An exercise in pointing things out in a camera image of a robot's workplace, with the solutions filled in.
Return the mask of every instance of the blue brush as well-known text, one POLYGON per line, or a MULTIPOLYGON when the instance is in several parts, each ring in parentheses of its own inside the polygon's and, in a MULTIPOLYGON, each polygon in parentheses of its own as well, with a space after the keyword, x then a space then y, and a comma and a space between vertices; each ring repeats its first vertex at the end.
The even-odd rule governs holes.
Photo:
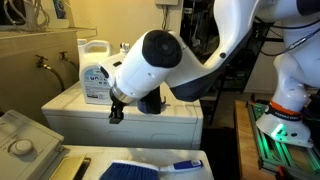
POLYGON ((101 180, 153 180, 159 179, 158 172, 185 172, 203 167, 201 160, 178 162, 165 167, 151 164, 114 160, 111 166, 102 174, 101 180))

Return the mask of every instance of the wall outlet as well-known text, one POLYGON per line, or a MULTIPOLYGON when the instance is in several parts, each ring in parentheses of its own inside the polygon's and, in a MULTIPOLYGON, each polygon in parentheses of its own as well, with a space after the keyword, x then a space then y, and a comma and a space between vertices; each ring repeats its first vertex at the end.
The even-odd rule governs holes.
POLYGON ((179 0, 154 0, 155 4, 158 5, 178 5, 179 0))

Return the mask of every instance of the detergent label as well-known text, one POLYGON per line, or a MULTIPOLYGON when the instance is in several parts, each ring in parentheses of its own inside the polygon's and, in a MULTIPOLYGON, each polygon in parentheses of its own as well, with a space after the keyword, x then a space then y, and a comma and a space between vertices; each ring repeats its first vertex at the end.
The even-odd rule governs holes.
POLYGON ((67 19, 67 13, 64 9, 63 0, 53 0, 58 19, 67 19))
POLYGON ((84 73, 85 94, 88 98, 110 99, 110 85, 99 68, 92 68, 84 73))

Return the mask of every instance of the brush bristles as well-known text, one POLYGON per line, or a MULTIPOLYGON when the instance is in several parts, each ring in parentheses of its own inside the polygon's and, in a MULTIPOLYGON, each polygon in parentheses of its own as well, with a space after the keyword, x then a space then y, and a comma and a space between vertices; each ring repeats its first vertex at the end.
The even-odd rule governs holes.
POLYGON ((158 180, 158 171, 145 167, 115 163, 101 176, 102 180, 158 180))

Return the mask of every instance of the white washing machine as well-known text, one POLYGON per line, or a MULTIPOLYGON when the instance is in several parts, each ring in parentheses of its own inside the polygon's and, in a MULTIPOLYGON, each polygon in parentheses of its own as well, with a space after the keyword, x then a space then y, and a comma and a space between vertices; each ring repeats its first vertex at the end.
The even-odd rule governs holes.
POLYGON ((203 113, 200 102, 177 100, 166 84, 161 114, 144 114, 136 104, 126 106, 119 124, 109 122, 110 105, 86 104, 80 82, 42 107, 50 128, 64 136, 64 144, 86 146, 199 149, 203 113))

